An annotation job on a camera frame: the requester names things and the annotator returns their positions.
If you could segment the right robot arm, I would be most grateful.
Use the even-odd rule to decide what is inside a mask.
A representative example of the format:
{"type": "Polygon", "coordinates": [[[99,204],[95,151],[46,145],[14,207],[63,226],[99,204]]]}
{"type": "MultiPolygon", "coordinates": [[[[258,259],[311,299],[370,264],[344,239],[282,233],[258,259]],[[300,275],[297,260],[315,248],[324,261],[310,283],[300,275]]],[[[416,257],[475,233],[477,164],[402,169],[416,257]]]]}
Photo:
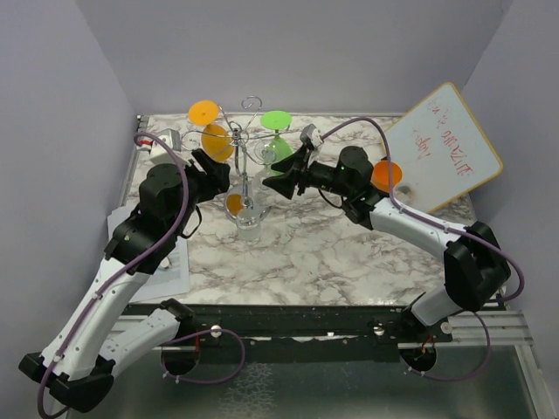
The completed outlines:
{"type": "Polygon", "coordinates": [[[415,299],[401,320],[408,340],[421,341],[435,323],[451,314],[477,312],[510,278],[511,270],[486,224],[465,226],[425,213],[417,217],[404,213],[387,192],[373,185],[376,165],[363,148],[345,147],[333,167],[312,161],[311,155],[300,147],[273,164],[276,174],[264,179],[264,185],[287,199],[307,188],[335,194],[352,223],[398,237],[443,263],[445,282],[415,299]]]}

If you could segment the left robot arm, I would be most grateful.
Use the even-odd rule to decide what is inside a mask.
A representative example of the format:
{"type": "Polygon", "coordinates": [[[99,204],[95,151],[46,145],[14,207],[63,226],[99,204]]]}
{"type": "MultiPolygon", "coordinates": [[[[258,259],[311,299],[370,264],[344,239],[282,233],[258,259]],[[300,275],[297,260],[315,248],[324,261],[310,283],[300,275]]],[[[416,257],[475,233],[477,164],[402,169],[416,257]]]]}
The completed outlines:
{"type": "Polygon", "coordinates": [[[18,366],[68,409],[87,413],[107,396],[115,378],[157,346],[180,345],[192,336],[192,313],[174,299],[115,338],[108,335],[131,298],[160,263],[185,243],[183,230],[199,203],[228,191],[228,164],[201,148],[187,163],[151,168],[139,187],[140,201],[118,224],[95,278],[65,327],[42,351],[18,366]]]}

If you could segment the tall clear wine glass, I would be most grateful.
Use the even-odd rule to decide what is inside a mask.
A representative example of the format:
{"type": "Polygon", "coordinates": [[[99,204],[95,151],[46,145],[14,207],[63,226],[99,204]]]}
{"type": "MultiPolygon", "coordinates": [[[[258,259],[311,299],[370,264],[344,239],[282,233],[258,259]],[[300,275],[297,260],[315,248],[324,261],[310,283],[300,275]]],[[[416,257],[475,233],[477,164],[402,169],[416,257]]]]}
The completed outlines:
{"type": "Polygon", "coordinates": [[[275,150],[270,145],[265,145],[257,151],[257,157],[262,163],[260,170],[256,173],[252,180],[252,187],[254,189],[261,189],[263,187],[262,181],[268,177],[276,176],[272,170],[272,165],[276,161],[275,150]]]}

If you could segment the yellow-orange plastic wine glass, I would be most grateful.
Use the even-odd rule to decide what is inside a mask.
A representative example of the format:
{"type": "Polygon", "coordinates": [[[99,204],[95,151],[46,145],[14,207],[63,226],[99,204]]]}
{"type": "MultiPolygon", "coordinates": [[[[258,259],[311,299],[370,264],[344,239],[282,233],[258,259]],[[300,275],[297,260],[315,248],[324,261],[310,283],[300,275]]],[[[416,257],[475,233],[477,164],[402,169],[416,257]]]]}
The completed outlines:
{"type": "Polygon", "coordinates": [[[234,147],[229,133],[216,123],[219,114],[216,102],[200,100],[190,107],[188,118],[194,126],[203,128],[200,141],[204,152],[214,161],[225,162],[233,154],[234,147]]]}

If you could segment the green plastic wine glass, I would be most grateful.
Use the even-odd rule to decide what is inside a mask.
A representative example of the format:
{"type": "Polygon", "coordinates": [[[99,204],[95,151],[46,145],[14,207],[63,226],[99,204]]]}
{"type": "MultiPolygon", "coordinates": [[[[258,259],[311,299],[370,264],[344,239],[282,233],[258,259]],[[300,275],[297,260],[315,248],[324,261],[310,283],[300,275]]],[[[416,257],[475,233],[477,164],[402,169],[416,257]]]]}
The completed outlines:
{"type": "Polygon", "coordinates": [[[290,127],[291,122],[292,115],[282,110],[266,112],[260,118],[261,126],[273,132],[272,139],[265,145],[270,145],[275,150],[276,161],[281,161],[293,153],[289,144],[280,135],[290,127]]]}

